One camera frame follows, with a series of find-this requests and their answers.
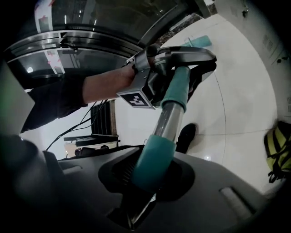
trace teal grip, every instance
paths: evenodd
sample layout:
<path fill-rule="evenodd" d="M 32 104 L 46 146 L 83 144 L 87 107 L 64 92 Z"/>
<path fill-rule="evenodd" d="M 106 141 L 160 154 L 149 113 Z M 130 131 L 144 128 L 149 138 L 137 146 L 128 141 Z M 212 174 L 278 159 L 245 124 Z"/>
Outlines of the teal grip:
<path fill-rule="evenodd" d="M 147 192 L 155 193 L 174 157 L 176 144 L 158 135 L 150 135 L 132 172 L 131 181 Z"/>
<path fill-rule="evenodd" d="M 168 101 L 175 101 L 182 105 L 184 112 L 186 112 L 186 105 L 188 100 L 190 82 L 190 68 L 181 66 L 176 68 L 173 79 L 165 94 L 164 99 L 161 101 L 161 106 Z"/>

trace black shoe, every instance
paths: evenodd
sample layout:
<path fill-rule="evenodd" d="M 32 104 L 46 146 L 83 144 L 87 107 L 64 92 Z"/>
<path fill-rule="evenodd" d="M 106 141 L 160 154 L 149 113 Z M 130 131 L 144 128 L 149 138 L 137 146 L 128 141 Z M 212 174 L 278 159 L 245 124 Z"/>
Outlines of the black shoe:
<path fill-rule="evenodd" d="M 181 130 L 181 133 L 178 137 L 176 151 L 186 154 L 191 141 L 194 139 L 196 135 L 196 132 L 197 132 L 196 124 L 190 123 L 186 125 Z"/>

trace black sleeve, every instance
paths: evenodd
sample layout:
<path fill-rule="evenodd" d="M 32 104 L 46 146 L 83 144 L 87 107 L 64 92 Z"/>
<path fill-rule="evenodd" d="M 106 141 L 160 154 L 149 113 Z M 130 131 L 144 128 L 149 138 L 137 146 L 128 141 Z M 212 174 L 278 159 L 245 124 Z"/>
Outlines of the black sleeve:
<path fill-rule="evenodd" d="M 82 97 L 84 79 L 80 76 L 65 76 L 61 81 L 28 92 L 35 105 L 21 132 L 39 128 L 87 106 Z"/>

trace floor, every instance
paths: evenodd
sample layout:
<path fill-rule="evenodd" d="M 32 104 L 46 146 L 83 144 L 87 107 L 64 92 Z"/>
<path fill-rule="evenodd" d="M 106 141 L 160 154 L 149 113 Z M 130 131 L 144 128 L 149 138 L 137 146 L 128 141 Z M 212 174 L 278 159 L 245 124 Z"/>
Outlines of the floor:
<path fill-rule="evenodd" d="M 261 193 L 269 168 L 263 137 L 277 118 L 269 75 L 249 41 L 219 15 L 202 19 L 168 40 L 164 46 L 180 46 L 209 36 L 207 47 L 217 57 L 217 69 L 201 83 L 187 105 L 182 126 L 198 124 L 199 131 L 188 154 L 225 166 Z M 143 144 L 153 132 L 160 109 L 134 109 L 116 100 L 116 124 L 121 144 Z"/>

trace forearm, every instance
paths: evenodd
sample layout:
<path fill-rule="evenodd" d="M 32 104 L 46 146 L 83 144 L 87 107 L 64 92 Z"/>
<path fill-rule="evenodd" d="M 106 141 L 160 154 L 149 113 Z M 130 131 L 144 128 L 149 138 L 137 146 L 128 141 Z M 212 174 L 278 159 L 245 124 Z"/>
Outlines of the forearm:
<path fill-rule="evenodd" d="M 82 89 L 84 103 L 115 98 L 117 92 L 131 84 L 134 76 L 132 66 L 128 65 L 117 70 L 86 77 Z"/>

